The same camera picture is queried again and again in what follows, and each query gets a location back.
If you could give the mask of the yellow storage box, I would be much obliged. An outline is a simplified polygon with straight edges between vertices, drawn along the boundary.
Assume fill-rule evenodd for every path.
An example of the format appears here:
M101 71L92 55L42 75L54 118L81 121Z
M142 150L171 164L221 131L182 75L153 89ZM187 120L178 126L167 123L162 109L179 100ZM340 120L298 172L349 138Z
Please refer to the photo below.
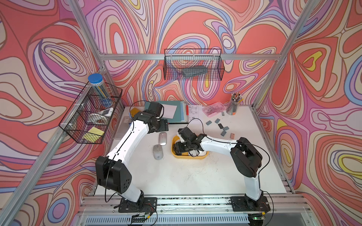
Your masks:
M175 148L175 144L177 142L181 141L180 138L178 136L175 136L173 137L172 139L172 146L171 146L171 152L172 152L172 155L177 158L177 159L195 159L195 160L202 160L202 159L205 159L209 152L206 152L206 151L203 151L203 152L199 152L199 154L197 156L192 156L190 155L188 152L185 152L185 153L180 153L180 154L177 154L176 153L176 148Z

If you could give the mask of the silver slim mouse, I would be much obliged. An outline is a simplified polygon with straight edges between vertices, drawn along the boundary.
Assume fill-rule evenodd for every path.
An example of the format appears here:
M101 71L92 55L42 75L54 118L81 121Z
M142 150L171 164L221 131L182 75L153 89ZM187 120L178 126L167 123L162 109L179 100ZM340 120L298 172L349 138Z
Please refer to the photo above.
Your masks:
M167 133L161 132L158 139L159 145L165 146L167 144Z

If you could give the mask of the grey mouse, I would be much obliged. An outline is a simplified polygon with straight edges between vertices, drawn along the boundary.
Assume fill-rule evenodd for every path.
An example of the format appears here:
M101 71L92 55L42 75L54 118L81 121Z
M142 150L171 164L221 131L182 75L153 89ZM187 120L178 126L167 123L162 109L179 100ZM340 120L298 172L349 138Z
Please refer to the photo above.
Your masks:
M153 146L153 156L155 160L161 160L164 157L163 148L161 145Z

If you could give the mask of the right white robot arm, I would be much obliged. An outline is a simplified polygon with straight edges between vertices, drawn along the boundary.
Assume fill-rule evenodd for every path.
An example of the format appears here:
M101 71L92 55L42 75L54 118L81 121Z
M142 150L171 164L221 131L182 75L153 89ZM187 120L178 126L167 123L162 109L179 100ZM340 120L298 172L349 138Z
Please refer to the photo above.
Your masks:
M196 135L188 127L179 129L178 141L172 144L172 152L181 156L187 153L196 158L201 152L215 152L231 157L236 169L244 177L246 192L243 196L232 196L229 203L234 212L257 211L267 213L271 210L268 199L260 185L260 172L263 157L258 151L260 146L251 144L248 139L225 140L206 134Z

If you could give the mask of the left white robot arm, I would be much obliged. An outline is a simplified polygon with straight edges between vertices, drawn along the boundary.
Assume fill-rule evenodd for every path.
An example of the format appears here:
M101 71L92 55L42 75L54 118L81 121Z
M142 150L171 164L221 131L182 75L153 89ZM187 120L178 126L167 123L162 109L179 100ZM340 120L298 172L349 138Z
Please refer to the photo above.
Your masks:
M107 156L100 156L96 160L97 184L122 197L118 206L120 211L139 212L148 206L143 191L132 183L127 165L141 140L147 134L160 132L160 128L166 125L162 120L163 113L161 103L150 102L148 108L135 114L130 128L116 147Z

